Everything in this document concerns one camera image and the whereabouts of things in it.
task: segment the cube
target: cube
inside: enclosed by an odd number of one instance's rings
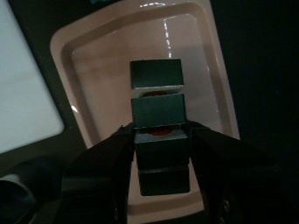
[[[135,128],[152,128],[185,123],[183,94],[132,99]]]
[[[135,133],[135,154],[139,170],[160,169],[189,163],[189,139],[180,128],[167,135]]]
[[[183,89],[183,69],[179,59],[148,59],[131,61],[132,97],[164,91],[179,93]]]

